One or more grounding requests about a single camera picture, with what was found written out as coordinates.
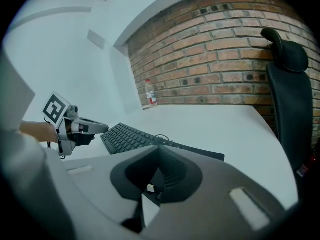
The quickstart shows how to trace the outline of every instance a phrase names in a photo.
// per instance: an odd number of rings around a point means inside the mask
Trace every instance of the chair headrest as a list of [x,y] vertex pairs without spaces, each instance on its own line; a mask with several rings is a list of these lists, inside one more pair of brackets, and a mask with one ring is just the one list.
[[272,42],[273,58],[280,67],[292,72],[306,71],[309,60],[306,51],[300,44],[282,40],[279,33],[269,27],[264,28],[261,35]]

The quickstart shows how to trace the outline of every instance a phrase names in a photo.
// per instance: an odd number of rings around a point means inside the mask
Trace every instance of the black keyboard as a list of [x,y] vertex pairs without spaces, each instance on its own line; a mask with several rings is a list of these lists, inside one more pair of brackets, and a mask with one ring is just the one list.
[[173,146],[173,141],[155,137],[143,131],[134,129],[123,123],[117,124],[102,134],[101,139],[110,155],[139,149],[146,146]]

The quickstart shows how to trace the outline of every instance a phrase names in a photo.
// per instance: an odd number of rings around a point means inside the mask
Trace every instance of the chair backrest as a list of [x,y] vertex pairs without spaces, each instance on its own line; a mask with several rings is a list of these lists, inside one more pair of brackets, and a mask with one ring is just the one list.
[[273,29],[264,29],[261,35],[273,42],[271,49],[275,62],[267,65],[267,74],[277,134],[295,171],[306,160],[312,142],[313,95],[305,73],[308,56],[300,44],[282,40]]

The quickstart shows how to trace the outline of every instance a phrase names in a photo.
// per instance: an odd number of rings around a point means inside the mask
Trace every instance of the brick wall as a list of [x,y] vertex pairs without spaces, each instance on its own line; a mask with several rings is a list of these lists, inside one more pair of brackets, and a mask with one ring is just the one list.
[[275,131],[263,27],[297,42],[309,57],[313,136],[320,137],[320,49],[284,0],[186,0],[162,11],[128,41],[141,104],[150,79],[159,104],[253,105]]

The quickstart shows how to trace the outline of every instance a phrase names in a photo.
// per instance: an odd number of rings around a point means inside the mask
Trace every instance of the office chair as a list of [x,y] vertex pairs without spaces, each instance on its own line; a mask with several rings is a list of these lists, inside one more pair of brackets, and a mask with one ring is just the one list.
[[295,172],[305,162],[311,149],[313,127],[313,95],[305,73],[308,56],[303,47],[282,40],[272,28],[261,35],[272,42],[274,62],[266,70],[275,107],[278,139]]

